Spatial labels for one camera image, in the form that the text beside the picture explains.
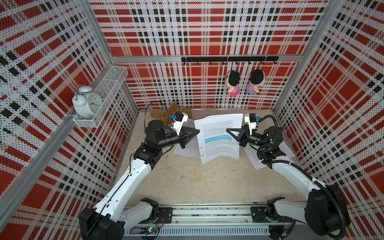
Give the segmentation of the document with pink highlight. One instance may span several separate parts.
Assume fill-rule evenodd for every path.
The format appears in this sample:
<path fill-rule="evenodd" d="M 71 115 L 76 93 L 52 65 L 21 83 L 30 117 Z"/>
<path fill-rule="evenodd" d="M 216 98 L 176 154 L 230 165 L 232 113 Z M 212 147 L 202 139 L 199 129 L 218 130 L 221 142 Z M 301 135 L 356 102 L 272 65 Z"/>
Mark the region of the document with pink highlight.
<path fill-rule="evenodd" d="M 197 136 L 195 136 L 192 140 L 190 140 L 184 149 L 180 147 L 180 145 L 175 146 L 174 150 L 175 155 L 180 155 L 180 156 L 185 156 L 185 157 L 190 157 L 190 158 L 195 158 L 195 159 L 200 159 L 200 150 L 199 150 L 199 144 L 198 144 L 198 139 Z"/>

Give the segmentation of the document with blue highlight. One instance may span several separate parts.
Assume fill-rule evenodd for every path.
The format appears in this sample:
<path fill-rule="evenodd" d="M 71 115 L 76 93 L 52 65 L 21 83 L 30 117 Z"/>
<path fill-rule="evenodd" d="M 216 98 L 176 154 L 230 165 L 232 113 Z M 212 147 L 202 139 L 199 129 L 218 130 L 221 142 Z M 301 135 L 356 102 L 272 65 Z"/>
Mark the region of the document with blue highlight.
<path fill-rule="evenodd" d="M 219 157 L 239 158 L 239 143 L 227 129 L 241 128 L 243 118 L 243 114 L 226 114 L 194 121 L 195 129 L 200 131 L 197 139 L 203 165 Z"/>

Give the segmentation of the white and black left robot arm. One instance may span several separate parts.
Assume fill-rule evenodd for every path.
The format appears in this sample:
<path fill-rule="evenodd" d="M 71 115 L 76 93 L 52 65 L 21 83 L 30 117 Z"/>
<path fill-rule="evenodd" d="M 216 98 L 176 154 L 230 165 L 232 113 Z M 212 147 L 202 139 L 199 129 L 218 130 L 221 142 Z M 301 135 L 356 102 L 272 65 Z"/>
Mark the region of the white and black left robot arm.
<path fill-rule="evenodd" d="M 158 202 L 143 198 L 136 206 L 124 210 L 126 203 L 143 179 L 163 156 L 165 147 L 184 148 L 200 131 L 185 127 L 188 116 L 173 120 L 170 132 L 161 120 L 152 120 L 145 128 L 146 138 L 134 152 L 130 167 L 107 195 L 92 209 L 80 213 L 83 240 L 121 240 L 132 227 L 142 221 L 154 221 L 159 214 Z"/>

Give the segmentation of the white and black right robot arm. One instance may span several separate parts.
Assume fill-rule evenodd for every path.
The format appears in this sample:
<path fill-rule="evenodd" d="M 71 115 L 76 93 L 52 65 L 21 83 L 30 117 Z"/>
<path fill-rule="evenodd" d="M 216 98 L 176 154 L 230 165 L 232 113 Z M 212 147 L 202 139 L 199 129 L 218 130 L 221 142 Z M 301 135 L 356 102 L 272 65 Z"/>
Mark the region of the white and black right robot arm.
<path fill-rule="evenodd" d="M 297 222 L 304 223 L 319 236 L 327 235 L 333 240 L 346 236 L 351 219 L 343 191 L 336 184 L 329 185 L 311 176 L 286 156 L 280 149 L 284 129 L 274 116 L 258 118 L 247 114 L 243 127 L 226 131 L 241 147 L 256 150 L 260 163 L 285 177 L 307 200 L 300 203 L 284 197 L 270 199 L 262 220 L 277 223 L 280 218 L 289 218 L 293 227 Z"/>

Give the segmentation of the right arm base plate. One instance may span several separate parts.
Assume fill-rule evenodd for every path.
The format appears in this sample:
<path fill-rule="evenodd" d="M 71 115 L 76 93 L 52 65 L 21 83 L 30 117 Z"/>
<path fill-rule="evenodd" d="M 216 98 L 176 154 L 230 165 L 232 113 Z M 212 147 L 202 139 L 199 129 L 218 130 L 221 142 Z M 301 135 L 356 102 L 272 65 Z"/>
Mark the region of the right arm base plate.
<path fill-rule="evenodd" d="M 268 217 L 266 206 L 251 207 L 251 217 L 254 223 L 293 223 L 293 219 L 288 217 Z"/>

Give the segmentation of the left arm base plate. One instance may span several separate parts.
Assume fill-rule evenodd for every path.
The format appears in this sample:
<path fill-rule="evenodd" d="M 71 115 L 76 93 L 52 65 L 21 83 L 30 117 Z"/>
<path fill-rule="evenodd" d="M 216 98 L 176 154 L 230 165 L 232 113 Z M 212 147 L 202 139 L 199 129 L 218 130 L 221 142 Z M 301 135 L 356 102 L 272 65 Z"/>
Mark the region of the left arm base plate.
<path fill-rule="evenodd" d="M 155 220 L 154 222 L 158 225 L 170 224 L 173 218 L 173 208 L 172 207 L 159 207 L 155 209 Z"/>

